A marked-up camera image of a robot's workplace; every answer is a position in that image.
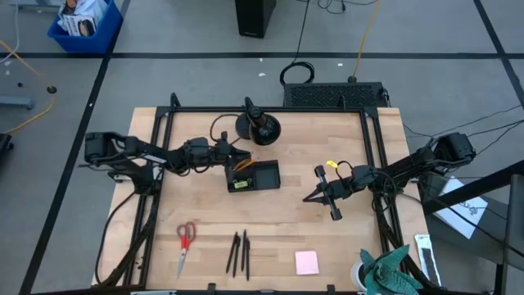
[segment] blue bin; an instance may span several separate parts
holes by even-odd
[[[97,31],[91,37],[69,36],[59,25],[60,18],[57,16],[47,32],[47,36],[55,39],[67,52],[81,53],[106,53],[107,47],[113,38],[122,15],[113,0],[105,0],[107,5],[106,13],[100,19]]]

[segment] white paper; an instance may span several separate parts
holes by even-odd
[[[463,187],[464,184],[460,180],[451,176],[451,179],[445,184],[442,192],[439,196],[454,191],[457,188]],[[461,216],[465,217],[467,220],[471,221],[473,224],[478,225],[478,222],[484,214],[485,208],[488,203],[484,201],[481,197],[475,197],[466,202],[462,202],[457,205],[453,205],[455,211],[457,211]],[[468,222],[464,221],[462,218],[453,213],[450,209],[442,209],[433,213],[436,217],[440,218],[447,225],[451,226],[453,229],[461,233],[466,238],[471,238],[475,227],[470,225]]]
[[[58,11],[60,17],[58,25],[72,36],[93,35],[97,30],[98,22],[104,16],[107,3],[104,0],[77,0],[70,5],[68,9],[65,9],[65,4],[61,5]]]
[[[439,286],[441,286],[442,283],[440,282],[439,271],[436,268],[435,255],[433,254],[433,246],[431,245],[429,234],[415,234],[415,241],[417,241],[418,258],[420,258],[420,266],[422,267],[422,272],[426,275],[427,279],[430,279],[429,272],[427,271],[426,260],[424,259],[424,255],[422,254],[423,248],[430,249],[431,259],[433,260],[433,265],[435,266],[436,278],[439,280]]]

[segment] scissors handle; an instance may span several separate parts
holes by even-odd
[[[191,221],[177,227],[177,235],[181,241],[181,248],[188,249],[189,244],[197,237],[197,227]]]

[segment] wooden table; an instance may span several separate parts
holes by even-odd
[[[149,141],[155,108],[136,108],[130,135]],[[179,148],[190,138],[209,136],[213,119],[219,113],[177,113],[169,149]],[[194,171],[188,177],[167,173],[164,178],[156,235],[151,254],[147,288],[206,289],[216,283],[218,290],[326,290],[335,284],[337,291],[352,291],[350,268],[359,261],[360,249],[374,256],[381,254],[377,219],[371,208],[368,190],[345,201],[337,201],[342,220],[332,221],[328,206],[303,203],[318,183],[313,168],[327,160],[347,160],[353,166],[364,165],[366,154],[358,114],[350,113],[276,113],[282,124],[278,141],[266,147],[241,140],[237,148],[252,152],[256,160],[278,159],[282,186],[278,190],[228,193],[222,167],[204,174]],[[409,154],[400,112],[396,108],[379,109],[387,159],[390,163]],[[237,135],[233,117],[215,125],[215,137],[226,130],[229,140]],[[369,120],[374,159],[379,166]],[[159,145],[163,132],[160,132]],[[326,166],[327,179],[335,179],[333,168]],[[340,168],[342,175],[350,173]],[[133,185],[117,184],[111,210],[133,191]],[[414,184],[405,192],[418,197]],[[100,274],[106,278],[129,247],[138,197],[126,204],[114,217],[106,236]],[[419,264],[415,234],[427,234],[421,205],[409,198],[397,197],[397,208],[404,242],[411,245],[410,255]],[[183,273],[177,279],[180,242],[176,227],[187,221],[197,226],[197,238],[188,252]],[[251,278],[239,273],[234,279],[225,267],[233,235],[247,229],[251,239]],[[320,274],[296,275],[295,252],[315,250]],[[138,255],[135,268],[140,267]],[[137,282],[134,271],[134,282]]]

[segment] yellow label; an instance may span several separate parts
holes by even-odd
[[[330,166],[333,167],[333,168],[338,168],[338,165],[337,165],[334,161],[331,161],[331,160],[330,160],[330,161],[327,161],[326,164],[327,164],[327,165],[330,165]]]
[[[247,188],[247,181],[239,181],[235,184],[233,184],[235,186],[235,189],[239,189],[239,188]]]

